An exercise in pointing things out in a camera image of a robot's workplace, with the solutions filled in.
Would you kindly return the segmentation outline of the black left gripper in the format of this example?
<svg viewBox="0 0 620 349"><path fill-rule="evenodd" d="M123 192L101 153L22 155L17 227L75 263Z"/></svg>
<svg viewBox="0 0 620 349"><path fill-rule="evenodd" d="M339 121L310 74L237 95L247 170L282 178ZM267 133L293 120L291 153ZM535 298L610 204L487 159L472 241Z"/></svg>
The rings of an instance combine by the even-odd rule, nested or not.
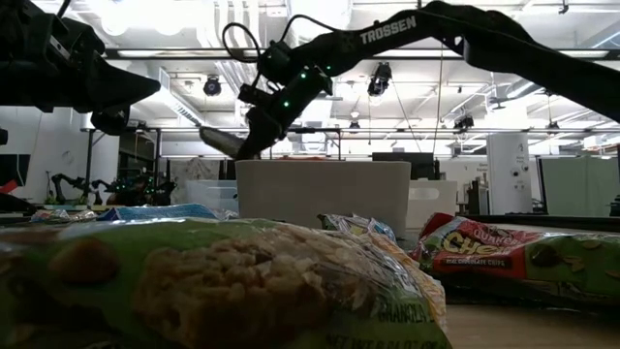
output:
<svg viewBox="0 0 620 349"><path fill-rule="evenodd" d="M46 13L31 1L1 3L1 105L90 113L95 128L118 136L129 107L160 82L110 64L92 27L64 16L68 7Z"/></svg>

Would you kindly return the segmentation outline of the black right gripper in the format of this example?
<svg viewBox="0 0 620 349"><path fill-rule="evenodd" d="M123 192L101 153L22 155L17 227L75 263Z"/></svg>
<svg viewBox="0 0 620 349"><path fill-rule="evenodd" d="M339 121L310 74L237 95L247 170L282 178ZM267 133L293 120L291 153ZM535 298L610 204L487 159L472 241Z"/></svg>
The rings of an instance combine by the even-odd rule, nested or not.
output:
<svg viewBox="0 0 620 349"><path fill-rule="evenodd" d="M252 108L247 116L249 135L235 159L263 159L264 153L286 136L294 121L322 92L332 94L332 79L317 66L303 67L285 87L271 94L243 84L238 99Z"/></svg>

